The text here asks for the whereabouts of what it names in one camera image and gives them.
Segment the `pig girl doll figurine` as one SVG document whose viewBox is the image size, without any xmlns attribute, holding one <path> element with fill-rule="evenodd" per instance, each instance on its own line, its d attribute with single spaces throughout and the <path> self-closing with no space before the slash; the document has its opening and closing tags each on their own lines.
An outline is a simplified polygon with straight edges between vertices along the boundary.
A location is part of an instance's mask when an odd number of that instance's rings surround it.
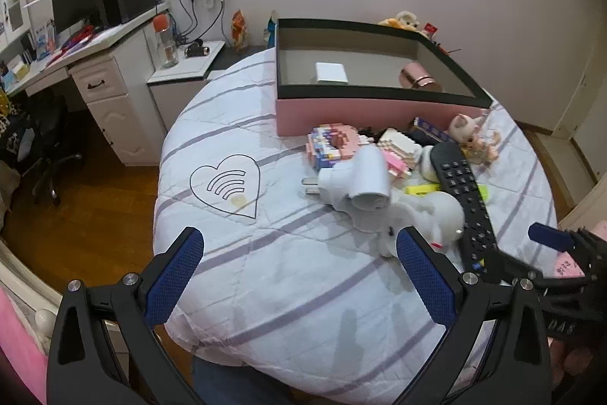
<svg viewBox="0 0 607 405">
<path fill-rule="evenodd" d="M 499 157 L 500 132 L 484 132 L 487 115 L 472 118 L 458 114 L 448 126 L 448 135 L 462 149 L 464 156 L 473 164 L 491 165 Z"/>
</svg>

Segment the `black TV remote control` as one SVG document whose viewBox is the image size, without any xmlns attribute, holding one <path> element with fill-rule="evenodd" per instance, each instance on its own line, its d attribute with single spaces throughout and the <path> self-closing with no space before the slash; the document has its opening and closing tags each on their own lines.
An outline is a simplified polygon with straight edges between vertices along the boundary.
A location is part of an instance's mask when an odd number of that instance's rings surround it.
<svg viewBox="0 0 607 405">
<path fill-rule="evenodd" d="M 460 147 L 451 142 L 435 145 L 430 160 L 441 190 L 454 196 L 464 212 L 458 247 L 465 270 L 485 282 L 500 283 L 497 241 L 471 165 Z"/>
</svg>

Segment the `yellow highlighter pen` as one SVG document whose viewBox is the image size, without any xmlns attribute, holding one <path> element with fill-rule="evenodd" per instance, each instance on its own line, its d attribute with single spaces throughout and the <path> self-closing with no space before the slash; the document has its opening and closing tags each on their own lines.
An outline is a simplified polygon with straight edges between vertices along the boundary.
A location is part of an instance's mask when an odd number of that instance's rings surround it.
<svg viewBox="0 0 607 405">
<path fill-rule="evenodd" d="M 480 191 L 480 196 L 484 202 L 488 202 L 490 199 L 489 189 L 487 185 L 479 184 L 478 190 Z M 441 187 L 438 184 L 419 184 L 419 185 L 409 185 L 403 188 L 403 192 L 410 195 L 416 196 L 424 196 L 429 193 L 441 191 Z"/>
</svg>

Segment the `white pink brick model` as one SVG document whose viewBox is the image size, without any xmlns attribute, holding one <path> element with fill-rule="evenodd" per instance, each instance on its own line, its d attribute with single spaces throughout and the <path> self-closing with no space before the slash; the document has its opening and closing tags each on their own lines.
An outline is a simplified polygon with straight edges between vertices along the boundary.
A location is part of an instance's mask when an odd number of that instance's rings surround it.
<svg viewBox="0 0 607 405">
<path fill-rule="evenodd" d="M 383 152 L 392 181 L 409 177 L 418 166 L 423 150 L 420 144 L 395 128 L 387 128 L 377 146 Z"/>
</svg>

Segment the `blue card box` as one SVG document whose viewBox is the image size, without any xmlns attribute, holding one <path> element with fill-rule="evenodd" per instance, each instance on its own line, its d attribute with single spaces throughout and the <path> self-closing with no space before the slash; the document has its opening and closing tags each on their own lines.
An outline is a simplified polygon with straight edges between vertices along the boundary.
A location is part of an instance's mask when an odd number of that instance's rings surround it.
<svg viewBox="0 0 607 405">
<path fill-rule="evenodd" d="M 423 147 L 435 146 L 436 144 L 445 142 L 455 142 L 446 132 L 421 117 L 412 119 L 406 135 Z"/>
</svg>

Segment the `white multi-plug adapter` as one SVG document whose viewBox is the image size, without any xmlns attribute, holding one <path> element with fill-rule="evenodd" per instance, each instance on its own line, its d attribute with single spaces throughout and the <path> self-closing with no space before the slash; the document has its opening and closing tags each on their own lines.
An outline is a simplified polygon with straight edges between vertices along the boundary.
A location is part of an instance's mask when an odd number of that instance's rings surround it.
<svg viewBox="0 0 607 405">
<path fill-rule="evenodd" d="M 321 169 L 316 178 L 302 180 L 305 193 L 346 214 L 355 229 L 382 229 L 391 205 L 392 188 L 387 160 L 376 145 L 365 145 L 348 160 Z"/>
</svg>

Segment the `pink donut brick model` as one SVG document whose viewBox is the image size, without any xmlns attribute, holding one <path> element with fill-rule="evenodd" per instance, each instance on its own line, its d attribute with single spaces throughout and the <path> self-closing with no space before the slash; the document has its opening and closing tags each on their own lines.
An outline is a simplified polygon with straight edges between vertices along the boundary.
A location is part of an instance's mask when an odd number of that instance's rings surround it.
<svg viewBox="0 0 607 405">
<path fill-rule="evenodd" d="M 359 134 L 351 125 L 324 124 L 309 133 L 305 152 L 314 170 L 329 169 L 351 159 L 360 147 L 372 143 L 373 139 Z"/>
</svg>

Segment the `white earbuds case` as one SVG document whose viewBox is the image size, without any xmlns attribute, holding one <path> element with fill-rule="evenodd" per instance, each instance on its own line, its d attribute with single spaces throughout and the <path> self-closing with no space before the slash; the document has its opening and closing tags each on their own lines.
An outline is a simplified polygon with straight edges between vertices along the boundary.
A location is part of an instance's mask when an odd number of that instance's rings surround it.
<svg viewBox="0 0 607 405">
<path fill-rule="evenodd" d="M 422 149 L 420 158 L 420 173 L 425 180 L 438 184 L 439 179 L 430 157 L 432 149 L 433 146 L 425 146 Z"/>
</svg>

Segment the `white striped quilted tablecloth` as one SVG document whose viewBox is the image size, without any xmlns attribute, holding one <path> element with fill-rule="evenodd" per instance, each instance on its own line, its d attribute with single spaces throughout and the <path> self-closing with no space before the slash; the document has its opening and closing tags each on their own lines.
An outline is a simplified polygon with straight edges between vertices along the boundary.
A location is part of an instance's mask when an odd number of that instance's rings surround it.
<svg viewBox="0 0 607 405">
<path fill-rule="evenodd" d="M 213 77 L 162 146 L 153 250 L 185 227 L 205 254 L 166 322 L 191 354 L 347 404 L 389 404 L 442 335 L 377 239 L 306 194 L 301 138 L 276 132 L 276 63 Z"/>
</svg>

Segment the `rose gold metal cup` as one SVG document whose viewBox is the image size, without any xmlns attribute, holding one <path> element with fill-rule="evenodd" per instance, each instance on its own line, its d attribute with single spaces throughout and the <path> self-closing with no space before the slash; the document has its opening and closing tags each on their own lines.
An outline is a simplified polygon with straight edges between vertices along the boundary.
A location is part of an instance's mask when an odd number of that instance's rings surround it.
<svg viewBox="0 0 607 405">
<path fill-rule="evenodd" d="M 406 90 L 424 90 L 441 93 L 442 86 L 415 61 L 405 65 L 399 73 L 399 82 Z"/>
</svg>

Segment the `orange toy crate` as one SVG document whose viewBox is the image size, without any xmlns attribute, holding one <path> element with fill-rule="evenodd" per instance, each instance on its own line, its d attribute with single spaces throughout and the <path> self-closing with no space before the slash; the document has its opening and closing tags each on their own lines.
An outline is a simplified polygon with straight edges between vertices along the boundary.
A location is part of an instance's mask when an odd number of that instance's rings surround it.
<svg viewBox="0 0 607 405">
<path fill-rule="evenodd" d="M 445 50 L 442 48 L 441 44 L 435 39 L 436 32 L 438 28 L 432 25 L 430 22 L 426 22 L 421 30 L 421 34 L 426 37 L 432 44 L 434 44 L 437 48 L 439 48 L 442 52 Z"/>
</svg>

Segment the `white desk with drawers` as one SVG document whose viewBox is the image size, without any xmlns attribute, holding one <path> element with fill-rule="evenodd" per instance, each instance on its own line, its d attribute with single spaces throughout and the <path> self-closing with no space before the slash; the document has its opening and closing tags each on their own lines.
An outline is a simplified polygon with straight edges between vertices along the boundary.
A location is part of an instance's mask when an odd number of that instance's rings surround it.
<svg viewBox="0 0 607 405">
<path fill-rule="evenodd" d="M 156 167 L 167 129 L 147 85 L 155 72 L 152 19 L 169 9 L 169 3 L 159 4 L 57 60 L 37 61 L 7 94 L 33 96 L 70 79 L 120 161 L 127 167 Z"/>
</svg>

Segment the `white square charger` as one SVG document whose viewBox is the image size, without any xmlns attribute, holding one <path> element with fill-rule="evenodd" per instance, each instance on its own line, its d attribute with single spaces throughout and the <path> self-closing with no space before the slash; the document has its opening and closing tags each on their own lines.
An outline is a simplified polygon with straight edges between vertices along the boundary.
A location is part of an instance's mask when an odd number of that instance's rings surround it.
<svg viewBox="0 0 607 405">
<path fill-rule="evenodd" d="M 336 63 L 318 63 L 315 65 L 315 81 L 318 84 L 348 84 L 349 79 L 344 66 Z"/>
</svg>

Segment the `black bench shelf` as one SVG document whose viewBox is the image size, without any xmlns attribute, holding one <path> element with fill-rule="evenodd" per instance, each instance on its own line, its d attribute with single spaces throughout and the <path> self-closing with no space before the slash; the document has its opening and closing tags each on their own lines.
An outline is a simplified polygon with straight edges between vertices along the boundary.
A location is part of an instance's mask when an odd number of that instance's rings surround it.
<svg viewBox="0 0 607 405">
<path fill-rule="evenodd" d="M 234 47 L 223 47 L 218 52 L 217 57 L 214 58 L 213 63 L 210 65 L 210 71 L 224 71 L 237 64 L 244 58 L 250 57 L 250 55 L 258 54 L 260 51 L 264 51 L 262 45 L 251 45 L 248 46 L 244 51 L 237 52 Z"/>
</svg>

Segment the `blue white snack bag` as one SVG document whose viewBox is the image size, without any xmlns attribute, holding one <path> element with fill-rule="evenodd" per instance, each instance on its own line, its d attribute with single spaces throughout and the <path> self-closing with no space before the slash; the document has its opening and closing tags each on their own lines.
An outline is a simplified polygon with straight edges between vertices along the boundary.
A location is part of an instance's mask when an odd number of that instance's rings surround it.
<svg viewBox="0 0 607 405">
<path fill-rule="evenodd" d="M 267 20 L 266 28 L 263 31 L 263 40 L 266 48 L 273 48 L 276 45 L 276 30 L 278 24 L 278 13 L 273 10 Z"/>
</svg>

